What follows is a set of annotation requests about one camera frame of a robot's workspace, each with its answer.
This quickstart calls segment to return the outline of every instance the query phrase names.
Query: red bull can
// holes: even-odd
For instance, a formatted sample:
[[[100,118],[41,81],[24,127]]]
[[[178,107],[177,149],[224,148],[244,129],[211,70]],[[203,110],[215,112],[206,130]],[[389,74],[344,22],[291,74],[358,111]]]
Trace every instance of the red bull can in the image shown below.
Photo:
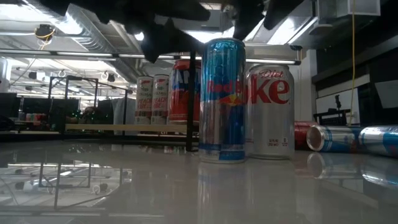
[[[246,78],[249,156],[290,159],[294,154],[294,79],[288,66],[256,65]]]
[[[199,123],[201,63],[196,63],[193,122]],[[173,66],[169,89],[169,123],[186,124],[188,119],[189,60],[178,60]]]
[[[135,124],[150,124],[152,114],[152,77],[137,79],[136,122]]]
[[[244,44],[236,39],[214,39],[202,58],[199,155],[203,161],[243,162]]]
[[[166,124],[169,76],[155,75],[152,92],[152,117],[150,124]]]

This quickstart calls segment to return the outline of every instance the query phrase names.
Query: glossy white floor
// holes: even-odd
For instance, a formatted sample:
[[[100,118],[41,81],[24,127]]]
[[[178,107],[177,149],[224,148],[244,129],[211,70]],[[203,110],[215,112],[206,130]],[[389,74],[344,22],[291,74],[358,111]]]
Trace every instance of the glossy white floor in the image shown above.
[[[15,190],[9,184],[15,200],[0,200],[0,223],[397,223],[398,160],[394,159],[297,151],[292,161],[248,159],[228,165],[200,162],[195,153],[177,147],[121,150],[120,145],[64,142],[47,144],[44,151],[39,148],[14,151],[17,155],[12,158],[38,154],[47,160],[62,158],[67,170],[60,174],[57,209],[54,190],[51,194],[34,188]],[[36,166],[29,172],[38,174],[41,161],[29,162],[14,159],[0,169],[4,183],[16,167]],[[73,175],[86,175],[88,163],[93,166],[91,186],[65,187],[86,185]],[[44,165],[49,169],[45,175],[56,174],[53,160]],[[23,181],[34,185],[37,178]],[[108,188],[100,192],[98,186],[105,182]],[[1,190],[7,197],[5,185]],[[22,203],[23,197],[34,200]],[[95,200],[63,207],[90,199]]]

